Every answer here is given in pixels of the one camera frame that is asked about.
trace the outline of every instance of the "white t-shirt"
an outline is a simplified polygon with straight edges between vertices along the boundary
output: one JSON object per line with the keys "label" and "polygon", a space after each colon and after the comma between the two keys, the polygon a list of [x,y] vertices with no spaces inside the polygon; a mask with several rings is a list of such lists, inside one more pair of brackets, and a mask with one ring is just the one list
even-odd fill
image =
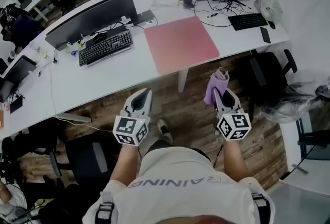
{"label": "white t-shirt", "polygon": [[27,204],[25,196],[17,184],[7,184],[6,187],[11,194],[11,199],[7,204],[0,199],[0,218],[12,223],[14,219],[24,214]]}
{"label": "white t-shirt", "polygon": [[156,224],[202,215],[236,224],[258,223],[251,192],[262,193],[270,202],[273,223],[274,204],[254,178],[237,183],[215,171],[206,157],[191,149],[157,149],[144,157],[137,178],[128,187],[111,180],[82,221],[94,223],[99,205],[105,202],[102,199],[107,197],[108,201],[110,197],[114,203],[111,223],[116,224]]}

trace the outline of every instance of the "pink mouse pad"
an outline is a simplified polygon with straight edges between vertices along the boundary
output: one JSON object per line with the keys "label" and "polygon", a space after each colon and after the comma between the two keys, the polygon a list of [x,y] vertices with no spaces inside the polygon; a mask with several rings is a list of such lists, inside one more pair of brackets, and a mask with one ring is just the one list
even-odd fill
{"label": "pink mouse pad", "polygon": [[220,56],[198,17],[150,27],[144,33],[160,75],[177,72]]}

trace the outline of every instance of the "desk leg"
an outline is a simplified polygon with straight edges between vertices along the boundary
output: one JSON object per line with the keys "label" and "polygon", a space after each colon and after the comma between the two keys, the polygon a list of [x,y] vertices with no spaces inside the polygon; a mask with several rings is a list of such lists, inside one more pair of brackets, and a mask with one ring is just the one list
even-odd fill
{"label": "desk leg", "polygon": [[48,18],[45,17],[45,15],[39,10],[39,8],[35,7],[35,11],[44,19],[45,22],[48,22]]}
{"label": "desk leg", "polygon": [[183,90],[185,88],[188,70],[189,70],[189,68],[179,71],[179,80],[178,80],[178,85],[177,85],[177,90],[179,93],[183,92]]}
{"label": "desk leg", "polygon": [[72,120],[72,121],[78,121],[83,123],[90,123],[92,122],[91,118],[82,117],[74,114],[69,113],[61,113],[57,115],[60,119],[66,119],[66,120]]}

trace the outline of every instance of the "wooden floor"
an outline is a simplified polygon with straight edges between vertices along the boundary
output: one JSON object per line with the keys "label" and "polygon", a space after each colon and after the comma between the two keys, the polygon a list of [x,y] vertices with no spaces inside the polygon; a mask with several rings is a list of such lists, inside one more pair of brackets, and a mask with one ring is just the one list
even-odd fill
{"label": "wooden floor", "polygon": [[[141,145],[144,154],[147,148],[157,139],[157,120],[164,118],[175,137],[178,146],[194,147],[204,151],[212,161],[215,160],[222,141],[216,140],[213,134],[213,123],[216,113],[213,107],[203,102],[206,86],[211,73],[221,68],[229,71],[229,88],[235,93],[244,94],[242,86],[236,77],[238,58],[241,54],[226,59],[206,63],[191,68],[184,92],[177,92],[177,73],[171,74],[138,87],[133,87],[113,95],[93,101],[72,110],[72,113],[86,115],[92,118],[92,126],[102,129],[112,129],[115,116],[122,109],[128,96],[140,88],[148,87],[153,90],[153,107],[151,111],[150,133],[148,139]],[[241,97],[241,104],[248,111],[247,97]],[[93,129],[85,126],[68,125],[65,134],[68,140],[88,135]],[[251,174],[267,189],[275,184],[287,172],[286,155],[281,130],[278,124],[265,118],[253,120],[252,130],[241,142],[243,157]],[[58,161],[68,161],[62,143],[58,144]],[[27,154],[20,159],[21,168],[29,182],[42,182],[45,174],[55,178],[48,156]],[[223,154],[221,153],[216,170],[223,171]],[[62,171],[65,185],[74,183],[71,171]]]}

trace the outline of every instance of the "keyboard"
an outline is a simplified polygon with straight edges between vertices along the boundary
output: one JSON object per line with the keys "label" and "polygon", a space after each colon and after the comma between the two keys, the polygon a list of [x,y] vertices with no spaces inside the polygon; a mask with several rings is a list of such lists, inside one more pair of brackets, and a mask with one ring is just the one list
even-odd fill
{"label": "keyboard", "polygon": [[106,38],[95,43],[86,42],[86,48],[79,51],[79,66],[92,66],[101,60],[130,49],[133,43],[129,32],[124,26],[106,32]]}
{"label": "keyboard", "polygon": [[228,17],[235,30],[267,26],[267,21],[259,14],[234,15]]}

